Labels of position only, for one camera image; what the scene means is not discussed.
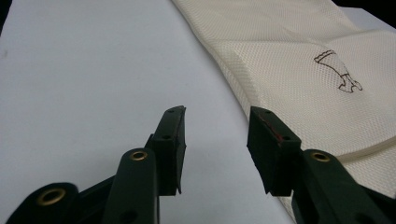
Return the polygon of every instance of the woven fabric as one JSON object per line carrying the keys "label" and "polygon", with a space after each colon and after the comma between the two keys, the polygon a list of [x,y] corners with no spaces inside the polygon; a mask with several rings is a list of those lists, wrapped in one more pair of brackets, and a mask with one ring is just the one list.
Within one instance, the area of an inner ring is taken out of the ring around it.
{"label": "woven fabric", "polygon": [[251,105],[274,111],[302,149],[395,196],[396,34],[358,28],[330,0],[173,1],[247,118]]}

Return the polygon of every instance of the white table surface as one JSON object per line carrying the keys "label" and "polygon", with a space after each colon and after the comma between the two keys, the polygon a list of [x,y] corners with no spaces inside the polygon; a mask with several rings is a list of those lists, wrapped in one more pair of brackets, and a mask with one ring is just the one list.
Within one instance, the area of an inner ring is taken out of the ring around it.
{"label": "white table surface", "polygon": [[161,222],[292,223],[264,193],[233,92],[170,0],[14,0],[0,38],[0,223],[45,185],[114,175],[176,105],[187,107],[183,193],[161,197]]}

